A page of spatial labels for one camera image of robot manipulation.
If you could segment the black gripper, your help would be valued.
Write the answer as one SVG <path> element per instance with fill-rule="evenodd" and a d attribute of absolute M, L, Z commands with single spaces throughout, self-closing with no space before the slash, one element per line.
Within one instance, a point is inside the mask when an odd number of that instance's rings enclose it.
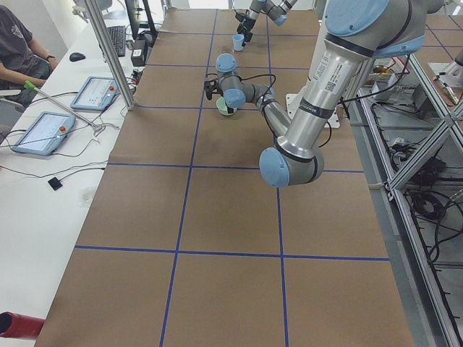
<path fill-rule="evenodd" d="M 204 92 L 208 100 L 211 100 L 213 95 L 219 94 L 218 80 L 206 80 L 204 82 Z M 228 112 L 234 112 L 234 108 L 227 105 Z"/>
<path fill-rule="evenodd" d="M 254 28 L 257 15 L 255 12 L 236 12 L 235 18 L 238 20 L 237 32 L 245 35 L 245 44 L 252 39 L 252 29 Z"/>

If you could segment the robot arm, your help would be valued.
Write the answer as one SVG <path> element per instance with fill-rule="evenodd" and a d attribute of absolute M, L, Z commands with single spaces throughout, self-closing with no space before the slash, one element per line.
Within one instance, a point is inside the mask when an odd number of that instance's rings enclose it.
<path fill-rule="evenodd" d="M 244 12 L 235 11 L 235 18 L 238 20 L 237 33 L 244 36 L 242 46 L 245 46 L 252 39 L 252 29 L 260 14 L 265 14 L 276 25 L 282 25 L 288 12 L 297 3 L 297 0 L 284 0 L 275 4 L 271 0 L 253 0 L 248 9 Z"/>
<path fill-rule="evenodd" d="M 358 66 L 367 59 L 403 56 L 423 45 L 429 1 L 330 1 L 326 7 L 325 50 L 293 115 L 265 85 L 246 83 L 228 53 L 216 60 L 217 78 L 204 83 L 206 97 L 224 97 L 229 108 L 253 103 L 276 136 L 259 159 L 260 174 L 272 187 L 315 181 L 323 171 L 316 141 Z"/>

